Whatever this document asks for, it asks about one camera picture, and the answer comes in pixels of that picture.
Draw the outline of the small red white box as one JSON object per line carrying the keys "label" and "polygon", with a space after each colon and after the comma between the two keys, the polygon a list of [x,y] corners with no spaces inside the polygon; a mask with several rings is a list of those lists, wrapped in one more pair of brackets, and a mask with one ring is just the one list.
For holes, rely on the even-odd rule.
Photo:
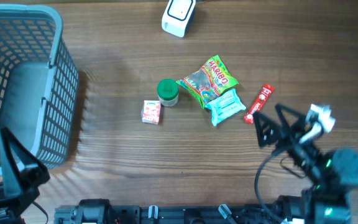
{"label": "small red white box", "polygon": [[159,124],[161,103],[155,100],[145,100],[142,108],[142,122]]}

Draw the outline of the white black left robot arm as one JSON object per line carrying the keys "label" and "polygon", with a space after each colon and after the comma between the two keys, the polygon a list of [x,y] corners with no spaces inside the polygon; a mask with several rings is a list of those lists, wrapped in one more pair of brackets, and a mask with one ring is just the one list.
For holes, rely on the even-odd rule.
{"label": "white black left robot arm", "polygon": [[31,154],[8,128],[0,129],[0,223],[24,223],[30,205],[48,213],[35,201],[39,186],[50,180],[46,166]]}

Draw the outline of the red Nescafe coffee stick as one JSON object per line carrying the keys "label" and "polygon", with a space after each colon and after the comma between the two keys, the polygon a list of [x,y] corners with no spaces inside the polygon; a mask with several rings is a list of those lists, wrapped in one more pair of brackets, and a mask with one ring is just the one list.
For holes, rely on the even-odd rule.
{"label": "red Nescafe coffee stick", "polygon": [[254,123],[254,113],[260,111],[267,100],[270,98],[271,94],[275,91],[275,87],[266,83],[261,89],[257,97],[255,98],[252,106],[244,116],[244,121],[247,124]]}

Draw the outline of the green Haribo candy bag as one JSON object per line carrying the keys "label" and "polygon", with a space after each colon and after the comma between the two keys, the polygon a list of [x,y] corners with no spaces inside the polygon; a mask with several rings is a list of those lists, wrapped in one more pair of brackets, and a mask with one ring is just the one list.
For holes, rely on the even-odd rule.
{"label": "green Haribo candy bag", "polygon": [[177,80],[201,105],[206,105],[220,97],[226,90],[239,82],[229,73],[219,55],[209,58],[199,70]]}

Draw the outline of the light blue snack packet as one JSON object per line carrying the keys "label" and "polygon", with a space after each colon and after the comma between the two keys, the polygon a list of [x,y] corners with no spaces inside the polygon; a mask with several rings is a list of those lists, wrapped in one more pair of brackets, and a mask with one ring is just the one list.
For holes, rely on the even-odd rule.
{"label": "light blue snack packet", "polygon": [[211,110],[211,122],[213,126],[217,126],[221,121],[242,110],[246,110],[246,106],[241,102],[234,88],[215,100],[210,101],[206,105],[206,108]]}

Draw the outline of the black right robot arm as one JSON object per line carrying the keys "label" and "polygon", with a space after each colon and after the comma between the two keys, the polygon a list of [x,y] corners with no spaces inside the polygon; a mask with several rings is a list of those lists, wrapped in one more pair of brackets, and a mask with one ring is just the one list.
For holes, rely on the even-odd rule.
{"label": "black right robot arm", "polygon": [[[343,147],[322,153],[314,143],[335,125],[330,106],[311,105],[307,114],[281,104],[275,109],[279,123],[261,112],[253,115],[259,146],[275,146],[255,175],[254,190],[260,206],[277,223],[294,219],[304,223],[350,223],[349,194],[358,189],[358,152]],[[302,190],[299,197],[281,195],[267,205],[259,192],[259,177],[265,165],[284,152],[312,186]]]}

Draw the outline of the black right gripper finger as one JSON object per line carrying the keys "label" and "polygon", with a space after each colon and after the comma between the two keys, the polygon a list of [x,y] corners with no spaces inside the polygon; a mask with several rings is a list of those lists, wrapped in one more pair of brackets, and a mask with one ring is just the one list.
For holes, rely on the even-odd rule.
{"label": "black right gripper finger", "polygon": [[275,105],[282,128],[286,131],[302,131],[306,126],[306,116],[282,104]]}
{"label": "black right gripper finger", "polygon": [[259,147],[274,144],[281,138],[282,128],[261,112],[253,114]]}

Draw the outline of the green lid jar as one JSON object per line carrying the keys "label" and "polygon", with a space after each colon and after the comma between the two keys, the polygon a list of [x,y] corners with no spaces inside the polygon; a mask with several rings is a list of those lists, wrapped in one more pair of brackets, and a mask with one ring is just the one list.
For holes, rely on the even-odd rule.
{"label": "green lid jar", "polygon": [[175,80],[163,79],[157,85],[158,99],[164,106],[174,106],[178,102],[178,85]]}

